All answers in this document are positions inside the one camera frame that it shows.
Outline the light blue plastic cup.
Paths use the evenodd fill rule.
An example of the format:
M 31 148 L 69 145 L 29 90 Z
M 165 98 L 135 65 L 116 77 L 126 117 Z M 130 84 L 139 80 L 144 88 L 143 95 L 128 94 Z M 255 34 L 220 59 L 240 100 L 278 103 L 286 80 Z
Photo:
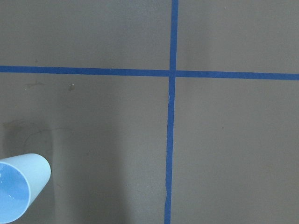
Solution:
M 39 154 L 0 160 L 0 222 L 19 219 L 48 183 L 51 168 Z

